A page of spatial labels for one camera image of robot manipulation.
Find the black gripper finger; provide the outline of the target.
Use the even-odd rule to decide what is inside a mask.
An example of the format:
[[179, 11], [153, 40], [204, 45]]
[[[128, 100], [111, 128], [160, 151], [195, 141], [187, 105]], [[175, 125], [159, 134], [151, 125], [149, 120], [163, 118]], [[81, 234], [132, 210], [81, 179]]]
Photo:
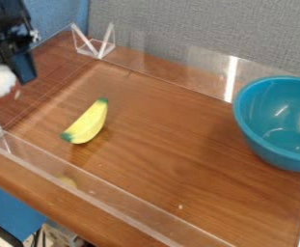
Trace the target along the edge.
[[11, 65], [21, 85], [29, 83], [37, 77], [33, 56], [29, 50], [12, 55]]

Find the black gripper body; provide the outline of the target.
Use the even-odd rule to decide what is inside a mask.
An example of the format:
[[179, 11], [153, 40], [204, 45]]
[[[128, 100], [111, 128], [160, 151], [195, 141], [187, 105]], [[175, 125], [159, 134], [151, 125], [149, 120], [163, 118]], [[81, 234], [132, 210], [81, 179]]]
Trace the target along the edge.
[[15, 59], [33, 64], [29, 51], [37, 42], [37, 30], [24, 0], [0, 0], [0, 63], [12, 64]]

